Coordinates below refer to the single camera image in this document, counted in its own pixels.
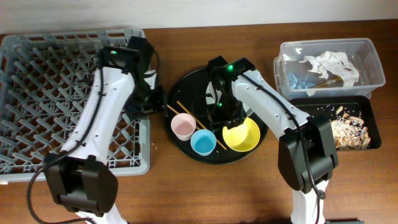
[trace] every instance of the cup rim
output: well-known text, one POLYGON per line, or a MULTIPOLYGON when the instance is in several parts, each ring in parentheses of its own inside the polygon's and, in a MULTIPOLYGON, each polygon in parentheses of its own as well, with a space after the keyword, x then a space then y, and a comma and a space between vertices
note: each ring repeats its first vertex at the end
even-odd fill
POLYGON ((200 132, 209 132, 209 133, 211 133, 211 135, 212 135, 212 136, 214 137, 214 139, 215 139, 215 144, 214 144, 213 148, 212 148, 211 150, 209 150, 208 152, 198 152, 198 151, 195 150, 195 148, 192 146, 192 137, 193 137, 193 136, 191 137, 191 140, 190 140, 191 148, 192 148, 193 151, 195 151, 195 153, 197 153, 197 154, 199 154, 199 155, 201 155, 201 154, 206 154, 206 153, 210 154, 210 153, 216 148, 216 146, 217 146, 217 138, 216 138, 216 135, 215 135, 213 132, 211 132, 210 130, 207 130, 207 129, 198 130, 198 131, 195 132, 194 134, 200 133, 200 132))
POLYGON ((170 122, 170 128, 171 128, 171 130, 173 131, 173 133, 174 133, 175 135, 178 135, 178 136, 181 136, 181 137, 188 137, 189 135, 193 134, 193 133, 195 132, 195 130, 197 129, 197 121, 195 121, 195 118, 194 118, 192 115, 188 114, 188 113, 179 113, 179 114, 175 115, 175 116, 172 118, 172 121, 170 122), (189 134, 186 134, 186 135, 178 134, 178 133, 175 132, 175 130, 174 130, 173 126, 172 126, 173 119, 174 119, 176 116, 180 115, 180 114, 187 114, 187 115, 189 115, 189 116, 193 119, 193 122, 195 122, 195 125, 193 126, 193 131, 190 132, 189 134))
POLYGON ((256 144, 254 145, 254 147, 252 147, 251 149, 245 150, 245 151, 239 151, 239 150, 236 150, 236 147, 231 147, 231 146, 228 144, 229 142, 225 141, 225 139, 224 139, 224 131, 223 131, 223 139, 224 139, 225 144, 226 144, 230 149, 232 149, 232 150, 234 150, 234 151, 236 151, 236 152, 248 152, 248 151, 250 151, 250 150, 253 150, 253 149, 259 144, 259 142, 260 142, 260 138, 261 138, 260 127, 258 126, 258 124, 257 124, 253 119, 251 119, 251 118, 246 118, 246 119, 249 119, 249 120, 251 120, 251 122, 253 122, 253 123, 256 124, 255 130, 256 130, 257 133, 259 133, 260 137, 258 138, 258 140, 257 140, 256 144))

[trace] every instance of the blue plastic item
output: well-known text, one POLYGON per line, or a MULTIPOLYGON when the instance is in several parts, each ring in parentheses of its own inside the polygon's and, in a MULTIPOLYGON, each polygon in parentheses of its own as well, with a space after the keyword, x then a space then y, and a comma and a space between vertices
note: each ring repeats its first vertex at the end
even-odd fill
POLYGON ((290 83, 290 87, 292 89, 302 90, 302 89, 312 88, 315 86, 314 83, 307 83, 308 75, 305 78, 297 79, 295 75, 289 73, 287 75, 287 79, 288 79, 288 81, 290 83))
POLYGON ((201 156, 207 156, 216 147, 216 136, 209 130, 199 130, 193 133, 191 147, 201 156))

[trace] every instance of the wooden table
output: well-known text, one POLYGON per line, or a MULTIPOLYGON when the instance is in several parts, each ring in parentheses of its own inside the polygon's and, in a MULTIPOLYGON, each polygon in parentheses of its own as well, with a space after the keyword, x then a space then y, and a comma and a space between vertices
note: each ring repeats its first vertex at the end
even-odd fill
MULTIPOLYGON (((150 29, 159 52, 160 82, 169 90, 185 72, 222 55, 248 58, 275 86, 273 59, 285 41, 368 37, 376 46, 387 83, 371 103, 382 147, 339 152, 326 190, 329 219, 366 223, 398 221, 398 20, 150 29)), ((151 116, 151 165, 147 174, 119 178, 116 203, 131 223, 239 223, 288 218, 292 190, 277 168, 278 142, 269 132, 249 157, 211 166, 187 157, 169 140, 161 116, 151 116)), ((0 185, 0 223, 34 223, 27 210, 27 183, 0 185)), ((55 205, 45 182, 35 184, 34 208, 44 220, 75 218, 55 205)))

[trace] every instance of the clear plastic container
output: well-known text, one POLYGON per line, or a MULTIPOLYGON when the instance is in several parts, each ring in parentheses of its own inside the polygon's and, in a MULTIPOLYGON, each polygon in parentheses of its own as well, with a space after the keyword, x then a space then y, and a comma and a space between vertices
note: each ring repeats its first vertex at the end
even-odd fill
MULTIPOLYGON (((280 46, 280 53, 274 60, 274 72, 277 91, 285 99, 325 96, 354 96, 371 97, 371 92, 386 83, 379 56, 371 40, 360 39, 331 39, 306 40, 284 42, 280 46), (299 63, 304 56, 317 57, 326 51, 345 52, 348 60, 359 72, 359 81, 351 87, 343 87, 343 82, 334 82, 323 88, 314 88, 325 83, 320 74, 309 72, 312 65, 309 62, 299 63), (295 82, 305 84, 306 88, 299 89, 295 82)), ((328 80, 335 77, 328 72, 328 80)))

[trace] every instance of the yellow bowl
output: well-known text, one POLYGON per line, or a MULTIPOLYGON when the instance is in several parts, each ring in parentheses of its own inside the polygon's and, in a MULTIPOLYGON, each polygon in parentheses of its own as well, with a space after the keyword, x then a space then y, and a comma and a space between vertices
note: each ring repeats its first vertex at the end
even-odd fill
POLYGON ((254 149, 260 141, 259 126, 251 118, 236 128, 223 128, 223 138, 228 147, 237 152, 247 152, 254 149))

